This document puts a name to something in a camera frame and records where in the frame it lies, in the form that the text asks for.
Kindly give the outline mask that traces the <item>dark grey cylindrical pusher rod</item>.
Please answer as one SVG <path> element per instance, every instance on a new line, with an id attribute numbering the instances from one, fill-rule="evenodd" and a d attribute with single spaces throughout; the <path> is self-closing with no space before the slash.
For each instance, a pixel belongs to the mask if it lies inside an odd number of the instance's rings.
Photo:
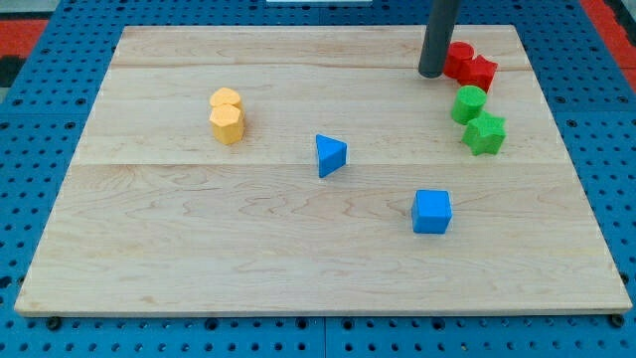
<path id="1" fill-rule="evenodd" d="M 459 8 L 460 0 L 432 2 L 417 68 L 423 77 L 442 75 Z"/>

